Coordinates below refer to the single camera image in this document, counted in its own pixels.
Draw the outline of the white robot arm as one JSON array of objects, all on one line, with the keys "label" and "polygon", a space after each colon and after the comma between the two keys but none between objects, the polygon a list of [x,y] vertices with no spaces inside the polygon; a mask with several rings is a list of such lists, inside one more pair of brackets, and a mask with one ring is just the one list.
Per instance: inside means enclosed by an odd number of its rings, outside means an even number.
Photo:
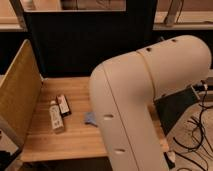
[{"label": "white robot arm", "polygon": [[205,79],[211,62],[203,40],[183,35],[93,70],[90,102],[113,171],[169,171],[148,105]]}]

